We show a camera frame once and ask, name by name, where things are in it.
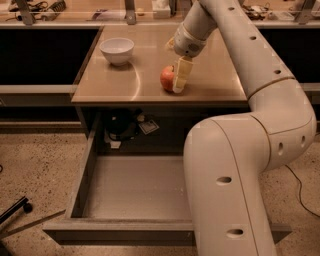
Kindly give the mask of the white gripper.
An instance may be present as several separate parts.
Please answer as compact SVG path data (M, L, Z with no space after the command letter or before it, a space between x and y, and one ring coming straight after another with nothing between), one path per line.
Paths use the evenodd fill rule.
M200 40L191 35L184 24L181 23L174 37L171 37L166 48L174 49L175 53L180 57L174 66L173 92L181 93L188 81L189 75L193 68L192 58L197 57L206 45L205 40Z

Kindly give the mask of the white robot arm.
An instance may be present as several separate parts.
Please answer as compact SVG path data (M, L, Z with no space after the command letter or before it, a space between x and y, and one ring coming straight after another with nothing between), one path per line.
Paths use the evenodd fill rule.
M306 151L316 117L299 82L238 0L195 0L175 33L174 51L196 57L214 29L250 110L204 119L187 135L184 175L198 255L277 256L259 175Z

